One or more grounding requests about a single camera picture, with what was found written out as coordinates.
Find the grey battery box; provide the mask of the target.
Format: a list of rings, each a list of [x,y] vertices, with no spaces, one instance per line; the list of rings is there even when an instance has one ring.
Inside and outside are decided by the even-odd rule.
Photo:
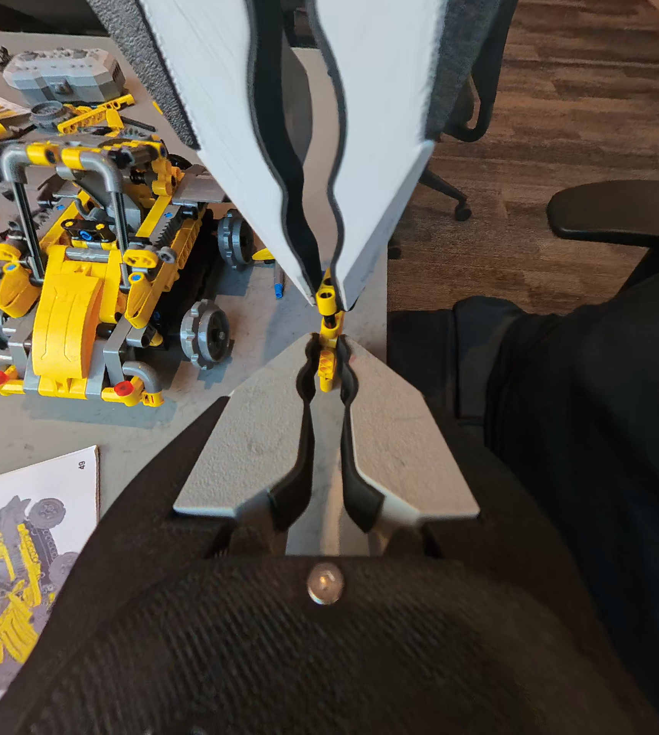
[[[26,105],[47,101],[100,105],[123,95],[126,80],[118,60],[103,49],[54,49],[16,54],[3,78]]]

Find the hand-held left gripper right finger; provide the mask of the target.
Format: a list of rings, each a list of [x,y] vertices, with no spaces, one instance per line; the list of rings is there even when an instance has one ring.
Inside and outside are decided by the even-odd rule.
[[[422,394],[342,336],[343,499],[363,531],[476,518],[480,508]]]

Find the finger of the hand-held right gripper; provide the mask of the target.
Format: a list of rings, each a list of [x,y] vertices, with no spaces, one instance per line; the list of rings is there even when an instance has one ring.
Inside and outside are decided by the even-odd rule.
[[[307,301],[322,279],[289,138],[279,2],[141,2],[198,152]]]
[[[349,310],[428,162],[426,137],[443,2],[308,2],[340,124],[327,197],[337,223],[331,269]]]

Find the yellow rectangular brick block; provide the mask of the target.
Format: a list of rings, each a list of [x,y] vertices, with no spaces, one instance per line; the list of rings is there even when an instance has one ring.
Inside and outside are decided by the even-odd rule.
[[[345,313],[323,317],[319,333],[320,355],[317,374],[322,392],[330,392],[337,371],[337,343],[343,332]]]

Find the small yellow pin connector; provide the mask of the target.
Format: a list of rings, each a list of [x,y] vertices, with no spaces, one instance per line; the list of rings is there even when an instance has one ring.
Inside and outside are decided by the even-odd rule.
[[[343,313],[343,305],[337,295],[331,268],[327,268],[324,272],[321,284],[316,292],[316,304],[317,310],[323,318],[334,317],[336,314]]]

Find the yellow grey toy brick vehicle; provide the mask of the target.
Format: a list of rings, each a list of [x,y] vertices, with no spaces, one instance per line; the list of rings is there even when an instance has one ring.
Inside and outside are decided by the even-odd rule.
[[[203,165],[156,132],[65,118],[56,137],[8,142],[0,176],[18,216],[0,238],[0,395],[163,404],[147,351],[179,344],[209,370],[229,355],[227,315],[208,298],[219,263],[241,271],[253,231]]]

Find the person's black clothing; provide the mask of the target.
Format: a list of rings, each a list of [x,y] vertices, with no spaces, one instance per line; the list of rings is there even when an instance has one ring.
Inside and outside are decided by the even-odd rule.
[[[546,512],[659,712],[659,252],[566,315],[486,296],[393,312],[388,362]]]

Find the building instruction booklet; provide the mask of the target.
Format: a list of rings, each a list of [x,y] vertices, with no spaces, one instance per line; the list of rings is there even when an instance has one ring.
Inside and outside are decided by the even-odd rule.
[[[98,521],[98,449],[0,475],[0,698]]]

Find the grey axle with yellow cam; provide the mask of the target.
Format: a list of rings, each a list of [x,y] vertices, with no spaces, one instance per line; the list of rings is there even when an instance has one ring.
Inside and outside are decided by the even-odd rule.
[[[252,262],[254,265],[270,266],[273,268],[273,290],[275,292],[275,298],[277,300],[282,299],[285,291],[285,272],[273,254],[265,247],[260,248],[252,254]]]

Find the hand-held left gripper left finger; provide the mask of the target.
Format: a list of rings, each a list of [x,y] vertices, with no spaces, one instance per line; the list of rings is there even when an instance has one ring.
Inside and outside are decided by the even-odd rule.
[[[316,336],[309,333],[235,388],[174,511],[290,528],[312,494],[315,374]]]

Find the black office chair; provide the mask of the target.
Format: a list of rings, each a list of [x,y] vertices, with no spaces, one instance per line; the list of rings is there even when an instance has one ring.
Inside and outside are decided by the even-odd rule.
[[[517,1],[500,1],[471,72],[451,108],[442,132],[461,142],[476,142],[490,127],[500,69]]]

